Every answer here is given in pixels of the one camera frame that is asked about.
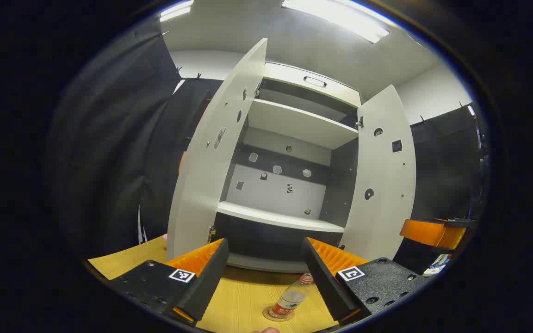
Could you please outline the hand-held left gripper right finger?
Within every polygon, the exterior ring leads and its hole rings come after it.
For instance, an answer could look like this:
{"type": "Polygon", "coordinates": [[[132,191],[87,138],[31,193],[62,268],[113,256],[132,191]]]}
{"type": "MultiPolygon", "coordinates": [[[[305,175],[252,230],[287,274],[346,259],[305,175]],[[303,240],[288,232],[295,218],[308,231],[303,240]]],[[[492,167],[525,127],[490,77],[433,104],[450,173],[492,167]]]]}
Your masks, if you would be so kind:
{"type": "Polygon", "coordinates": [[[367,261],[305,237],[302,255],[333,320],[353,324],[400,305],[428,283],[391,259],[367,261]]]}

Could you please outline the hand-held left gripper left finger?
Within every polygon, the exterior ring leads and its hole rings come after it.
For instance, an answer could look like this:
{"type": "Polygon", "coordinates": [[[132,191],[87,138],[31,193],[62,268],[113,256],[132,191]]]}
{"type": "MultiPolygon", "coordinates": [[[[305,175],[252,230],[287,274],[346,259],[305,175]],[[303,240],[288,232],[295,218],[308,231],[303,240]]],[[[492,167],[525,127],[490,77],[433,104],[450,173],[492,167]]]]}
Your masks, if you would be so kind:
{"type": "Polygon", "coordinates": [[[221,238],[167,263],[144,261],[109,285],[150,312],[194,327],[205,315],[229,255],[228,240],[221,238]]]}

